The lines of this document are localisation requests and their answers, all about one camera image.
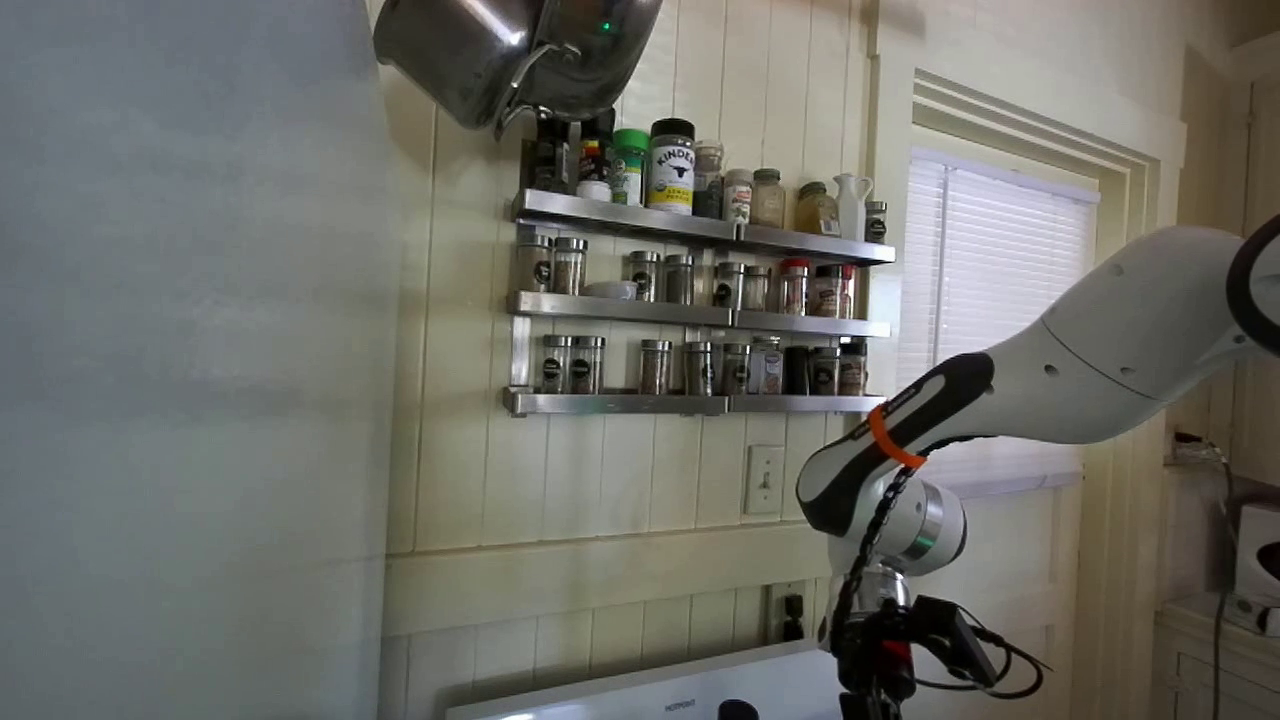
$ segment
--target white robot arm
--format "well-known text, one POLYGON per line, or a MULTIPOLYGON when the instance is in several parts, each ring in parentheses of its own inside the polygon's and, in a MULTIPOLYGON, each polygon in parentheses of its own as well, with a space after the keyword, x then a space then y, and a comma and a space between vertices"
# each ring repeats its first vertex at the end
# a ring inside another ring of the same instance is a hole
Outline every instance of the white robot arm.
POLYGON ((1280 353, 1280 221, 1241 237, 1166 226, 1131 239, 1021 337, 923 371, 801 468, 795 501, 834 535, 834 563, 876 561, 922 577, 964 547, 961 501, 901 468, 975 437, 1108 441, 1207 368, 1263 342, 1280 353))

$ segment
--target stove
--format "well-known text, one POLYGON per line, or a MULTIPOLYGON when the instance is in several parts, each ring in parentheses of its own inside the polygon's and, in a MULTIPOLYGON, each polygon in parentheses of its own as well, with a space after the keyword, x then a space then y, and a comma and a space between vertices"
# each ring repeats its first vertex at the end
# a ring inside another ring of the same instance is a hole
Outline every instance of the stove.
POLYGON ((801 639, 459 704, 447 720, 841 720, 841 679, 801 639))

